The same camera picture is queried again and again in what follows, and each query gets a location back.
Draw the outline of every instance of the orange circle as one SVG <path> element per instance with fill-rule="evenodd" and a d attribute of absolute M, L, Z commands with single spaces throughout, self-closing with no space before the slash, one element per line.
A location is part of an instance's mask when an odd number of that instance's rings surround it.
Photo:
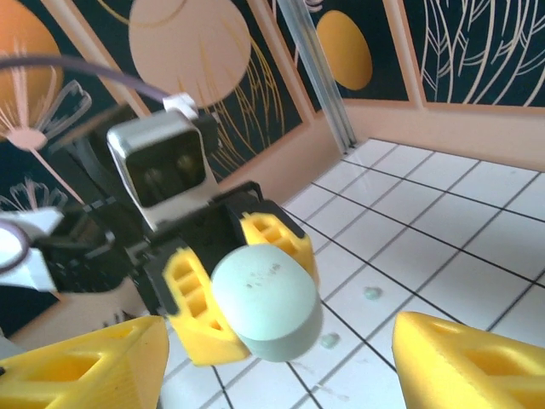
<path fill-rule="evenodd" d="M 353 91 L 365 88 L 373 76 L 373 60 L 356 23 L 331 10 L 322 16 L 316 32 L 335 81 Z"/>
<path fill-rule="evenodd" d="M 2 0 L 0 54 L 2 57 L 24 54 L 60 55 L 60 51 L 47 27 L 32 11 L 18 1 Z M 13 70 L 0 72 L 0 109 L 6 114 L 11 125 L 20 126 L 17 106 L 18 103 L 26 105 L 29 125 L 33 126 L 38 120 L 43 100 L 49 90 L 53 87 L 54 96 L 59 93 L 62 70 L 55 68 L 56 77 L 50 68 L 21 68 L 17 71 L 18 74 Z M 26 92 L 23 87 L 16 98 L 15 85 L 24 84 L 24 80 Z M 6 129 L 3 123 L 0 125 L 0 129 Z"/>

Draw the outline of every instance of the yellow 3d-printed part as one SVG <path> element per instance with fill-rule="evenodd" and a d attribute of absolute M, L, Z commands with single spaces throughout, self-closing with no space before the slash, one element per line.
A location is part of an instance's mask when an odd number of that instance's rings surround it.
<path fill-rule="evenodd" d="M 240 223 L 249 245 L 276 245 L 307 270 L 319 285 L 313 244 L 307 234 L 303 239 L 298 238 L 275 215 L 266 213 L 245 214 Z"/>
<path fill-rule="evenodd" d="M 157 407 L 169 339 L 144 317 L 0 360 L 2 409 Z"/>
<path fill-rule="evenodd" d="M 212 296 L 209 275 L 191 249 L 178 250 L 163 276 L 180 308 L 177 315 L 169 315 L 170 323 L 194 365 L 226 364 L 250 356 L 227 324 Z"/>
<path fill-rule="evenodd" d="M 400 313 L 393 356 L 407 409 L 545 408 L 545 349 Z"/>

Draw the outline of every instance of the decorative wallpaper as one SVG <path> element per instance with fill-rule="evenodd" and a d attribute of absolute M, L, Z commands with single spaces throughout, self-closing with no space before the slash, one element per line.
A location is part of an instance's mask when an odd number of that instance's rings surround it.
<path fill-rule="evenodd" d="M 39 1 L 3 0 L 2 7 L 3 55 L 79 56 Z M 48 149 L 68 130 L 113 104 L 98 78 L 53 67 L 0 72 L 0 211 L 78 200 L 49 165 Z M 0 286 L 0 327 L 9 337 L 57 302 L 52 294 Z"/>
<path fill-rule="evenodd" d="M 307 6 L 343 98 L 409 100 L 382 0 L 298 1 Z M 276 0 L 270 4 L 280 16 Z M 281 16 L 278 26 L 299 66 L 297 47 Z"/>
<path fill-rule="evenodd" d="M 426 100 L 545 107 L 545 2 L 404 0 Z"/>
<path fill-rule="evenodd" d="M 73 2 L 123 71 L 217 112 L 218 180 L 302 123 L 245 0 Z"/>

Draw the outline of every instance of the cable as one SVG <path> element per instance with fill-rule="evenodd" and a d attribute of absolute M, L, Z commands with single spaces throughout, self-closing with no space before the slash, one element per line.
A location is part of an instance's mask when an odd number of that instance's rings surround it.
<path fill-rule="evenodd" d="M 17 226 L 15 223 L 9 220 L 0 219 L 0 230 L 4 230 L 7 233 L 12 234 L 17 241 L 19 241 L 20 252 L 12 260 L 0 264 L 0 275 L 8 273 L 17 267 L 23 260 L 25 260 L 26 255 L 31 249 L 31 240 L 23 229 Z"/>
<path fill-rule="evenodd" d="M 168 93 L 146 84 L 139 78 L 77 57 L 67 55 L 25 55 L 22 57 L 0 58 L 0 71 L 21 66 L 60 66 L 70 71 L 108 78 L 160 103 L 163 103 L 163 98 L 169 96 Z"/>

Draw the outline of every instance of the white cable clip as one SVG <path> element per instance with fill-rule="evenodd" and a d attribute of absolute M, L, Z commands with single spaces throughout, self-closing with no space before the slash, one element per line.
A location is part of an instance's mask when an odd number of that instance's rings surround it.
<path fill-rule="evenodd" d="M 190 121 L 198 118 L 197 104 L 186 92 L 164 97 L 163 107 L 165 111 L 180 111 Z"/>

